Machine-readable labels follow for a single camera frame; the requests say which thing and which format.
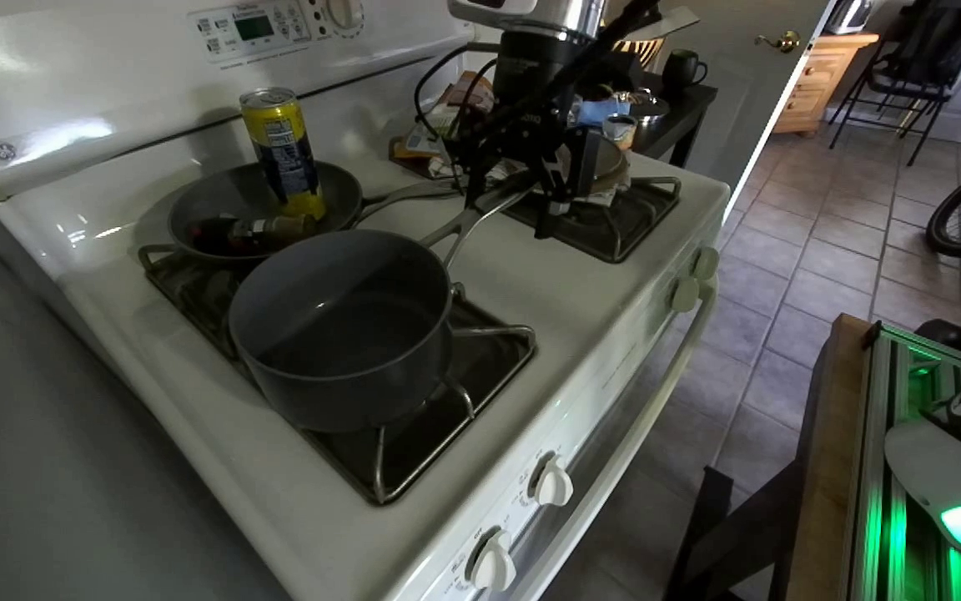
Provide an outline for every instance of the cooking pot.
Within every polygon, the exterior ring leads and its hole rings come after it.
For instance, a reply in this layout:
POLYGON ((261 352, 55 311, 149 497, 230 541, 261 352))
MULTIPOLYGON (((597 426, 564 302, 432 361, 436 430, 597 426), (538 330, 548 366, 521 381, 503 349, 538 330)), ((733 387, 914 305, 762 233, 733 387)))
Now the cooking pot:
POLYGON ((516 204, 515 182, 422 244, 379 230, 306 238, 258 264, 230 305, 261 395, 301 430, 369 430, 411 418, 451 361, 451 278, 465 233, 516 204), (439 260, 429 244, 453 238, 439 260))

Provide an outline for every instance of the stove knob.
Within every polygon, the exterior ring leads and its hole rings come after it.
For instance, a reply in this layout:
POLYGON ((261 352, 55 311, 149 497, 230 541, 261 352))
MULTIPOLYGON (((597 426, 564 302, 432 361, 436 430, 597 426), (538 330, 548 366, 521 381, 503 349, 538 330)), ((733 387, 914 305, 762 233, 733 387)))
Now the stove knob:
POLYGON ((526 497, 538 505, 564 507, 572 497, 572 482, 568 467, 557 464, 557 454, 541 457, 526 497))
POLYGON ((685 314, 699 302, 705 287, 695 278, 676 281, 675 311, 685 314))
POLYGON ((719 260, 719 254, 718 254, 714 248, 699 248, 697 259, 695 259, 691 274, 695 274, 697 281, 714 281, 718 260, 719 260))
POLYGON ((336 31, 358 31, 359 26, 359 0, 328 0, 324 9, 336 31))
POLYGON ((501 529, 486 533, 466 561, 466 581, 473 589, 508 590, 516 577, 515 559, 508 553, 508 534, 501 529))

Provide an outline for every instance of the chair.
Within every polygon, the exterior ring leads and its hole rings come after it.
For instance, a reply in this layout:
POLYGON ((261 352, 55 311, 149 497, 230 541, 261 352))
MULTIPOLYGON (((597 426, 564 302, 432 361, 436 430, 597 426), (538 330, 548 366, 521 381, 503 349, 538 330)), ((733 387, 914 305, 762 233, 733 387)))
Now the chair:
POLYGON ((961 75, 961 0, 916 0, 881 38, 872 64, 852 83, 828 124, 836 124, 829 146, 836 146, 848 120, 893 126, 908 136, 922 119, 924 131, 911 152, 908 167, 916 160, 926 133, 933 131, 952 83, 961 75))

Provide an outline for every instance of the burner grate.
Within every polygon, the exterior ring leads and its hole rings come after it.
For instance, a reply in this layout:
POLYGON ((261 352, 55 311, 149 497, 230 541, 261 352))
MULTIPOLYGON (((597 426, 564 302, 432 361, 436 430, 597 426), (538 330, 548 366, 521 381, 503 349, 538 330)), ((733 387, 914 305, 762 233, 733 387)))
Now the burner grate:
MULTIPOLYGON (((142 254, 142 269, 148 281, 247 377, 228 311, 250 269, 204 264, 184 250, 142 254)), ((358 435, 301 430, 369 505, 389 505, 418 484, 538 354, 526 327, 501 324, 465 295, 453 299, 451 327, 445 387, 411 422, 358 435)))
MULTIPOLYGON (((679 184, 675 179, 636 179, 611 206, 572 204, 572 212, 557 221, 555 240, 597 260, 620 264, 676 206, 676 196, 679 184)), ((545 212, 545 204, 541 196, 530 196, 509 206, 508 218, 538 225, 538 212, 545 212)))

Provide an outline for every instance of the cabinet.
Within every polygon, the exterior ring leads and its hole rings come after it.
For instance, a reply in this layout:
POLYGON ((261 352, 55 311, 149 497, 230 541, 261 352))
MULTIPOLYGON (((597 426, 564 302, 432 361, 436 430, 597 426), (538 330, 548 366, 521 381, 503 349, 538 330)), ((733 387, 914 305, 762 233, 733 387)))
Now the cabinet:
POLYGON ((775 133, 812 133, 823 120, 823 107, 844 82, 855 54, 878 43, 878 34, 818 38, 806 67, 780 107, 775 133))

